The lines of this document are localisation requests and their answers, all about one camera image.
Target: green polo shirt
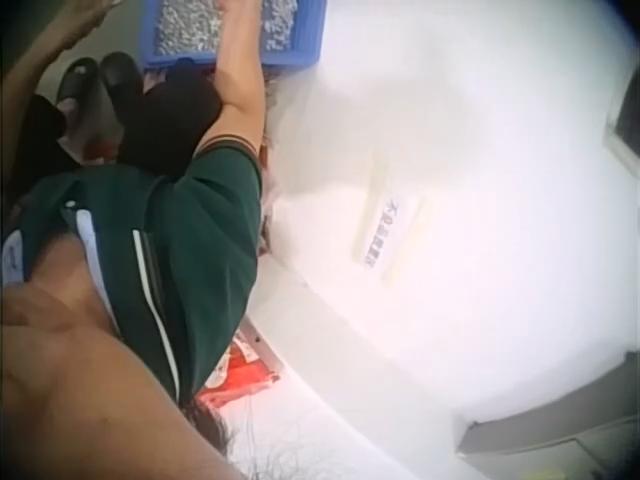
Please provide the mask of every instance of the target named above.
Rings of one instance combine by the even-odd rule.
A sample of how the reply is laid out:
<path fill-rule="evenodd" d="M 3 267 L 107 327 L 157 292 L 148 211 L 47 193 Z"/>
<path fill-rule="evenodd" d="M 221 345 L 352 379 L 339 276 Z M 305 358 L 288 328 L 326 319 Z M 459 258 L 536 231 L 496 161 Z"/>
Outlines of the green polo shirt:
<path fill-rule="evenodd" d="M 48 178 L 7 236 L 3 283 L 28 280 L 55 236 L 77 233 L 122 341 L 188 402 L 256 280 L 260 179 L 255 155 L 233 140 L 207 148 L 177 182 L 123 165 Z"/>

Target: black shoe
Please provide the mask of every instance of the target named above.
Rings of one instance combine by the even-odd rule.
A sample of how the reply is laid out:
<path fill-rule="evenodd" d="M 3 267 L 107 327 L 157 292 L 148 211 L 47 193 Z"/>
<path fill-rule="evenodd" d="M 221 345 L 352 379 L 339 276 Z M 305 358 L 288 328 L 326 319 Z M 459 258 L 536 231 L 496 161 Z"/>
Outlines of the black shoe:
<path fill-rule="evenodd" d="M 56 104 L 73 99 L 78 102 L 78 117 L 84 113 L 87 100 L 94 92 L 98 80 L 98 62 L 93 58 L 80 58 L 73 62 L 62 76 Z"/>
<path fill-rule="evenodd" d="M 100 62 L 100 79 L 116 118 L 126 126 L 143 97 L 144 78 L 138 65 L 124 52 L 110 53 Z"/>

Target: white surface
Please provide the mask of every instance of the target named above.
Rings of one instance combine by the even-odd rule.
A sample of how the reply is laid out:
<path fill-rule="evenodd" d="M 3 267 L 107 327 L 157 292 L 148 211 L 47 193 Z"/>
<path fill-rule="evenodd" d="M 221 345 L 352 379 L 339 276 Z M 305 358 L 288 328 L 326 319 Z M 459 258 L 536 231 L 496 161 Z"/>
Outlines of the white surface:
<path fill-rule="evenodd" d="M 329 2 L 320 66 L 282 82 L 275 256 L 469 420 L 615 366 L 637 348 L 637 185 L 603 134 L 630 37 L 589 1 L 364 3 Z M 426 201 L 391 287 L 352 259 L 376 158 Z"/>
<path fill-rule="evenodd" d="M 455 456 L 464 422 L 269 255 L 248 317 L 328 408 L 418 478 L 484 478 Z"/>
<path fill-rule="evenodd" d="M 223 408 L 245 473 L 282 480 L 418 480 L 355 434 L 295 376 Z"/>

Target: blue basket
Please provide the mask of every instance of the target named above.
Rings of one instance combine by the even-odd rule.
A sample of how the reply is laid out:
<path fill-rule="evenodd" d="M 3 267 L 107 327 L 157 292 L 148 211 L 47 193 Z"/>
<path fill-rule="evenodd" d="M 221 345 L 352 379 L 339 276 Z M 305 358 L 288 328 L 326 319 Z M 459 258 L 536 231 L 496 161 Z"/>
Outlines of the blue basket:
<path fill-rule="evenodd" d="M 142 62 L 146 69 L 165 68 L 178 59 L 192 58 L 200 65 L 213 65 L 215 54 L 203 52 L 184 52 L 179 55 L 159 55 L 156 53 L 156 24 L 162 0 L 146 0 L 146 11 L 142 20 L 140 44 Z M 322 35 L 327 10 L 327 0 L 298 0 L 298 11 L 291 32 L 291 46 L 288 50 L 262 53 L 262 64 L 267 67 L 280 67 L 297 70 L 311 67 L 320 60 Z"/>

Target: hand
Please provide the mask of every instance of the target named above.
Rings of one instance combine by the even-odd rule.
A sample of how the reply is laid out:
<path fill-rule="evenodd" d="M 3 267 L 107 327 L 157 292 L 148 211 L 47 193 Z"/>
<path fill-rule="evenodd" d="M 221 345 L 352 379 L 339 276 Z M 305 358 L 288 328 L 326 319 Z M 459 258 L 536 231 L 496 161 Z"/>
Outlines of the hand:
<path fill-rule="evenodd" d="M 99 27 L 112 8 L 122 0 L 64 0 L 53 21 L 45 29 L 50 46 L 62 52 Z"/>

